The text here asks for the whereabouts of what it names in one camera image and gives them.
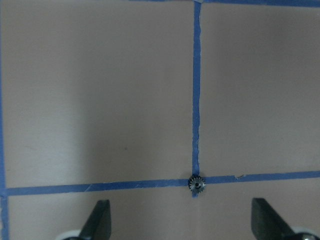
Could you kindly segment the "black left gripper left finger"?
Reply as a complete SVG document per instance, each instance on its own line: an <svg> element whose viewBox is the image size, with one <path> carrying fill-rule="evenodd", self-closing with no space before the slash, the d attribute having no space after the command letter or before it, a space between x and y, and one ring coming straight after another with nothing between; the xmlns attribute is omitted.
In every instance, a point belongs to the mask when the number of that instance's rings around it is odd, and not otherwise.
<svg viewBox="0 0 320 240"><path fill-rule="evenodd" d="M99 200L82 227L81 240L109 240L112 233L111 206L109 200Z"/></svg>

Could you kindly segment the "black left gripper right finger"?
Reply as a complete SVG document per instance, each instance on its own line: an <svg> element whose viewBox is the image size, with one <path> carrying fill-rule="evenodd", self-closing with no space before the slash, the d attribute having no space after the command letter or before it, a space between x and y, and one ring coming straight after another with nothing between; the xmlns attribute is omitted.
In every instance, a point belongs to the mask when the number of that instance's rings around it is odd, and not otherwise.
<svg viewBox="0 0 320 240"><path fill-rule="evenodd" d="M251 201L251 231L256 240L300 239L264 198Z"/></svg>

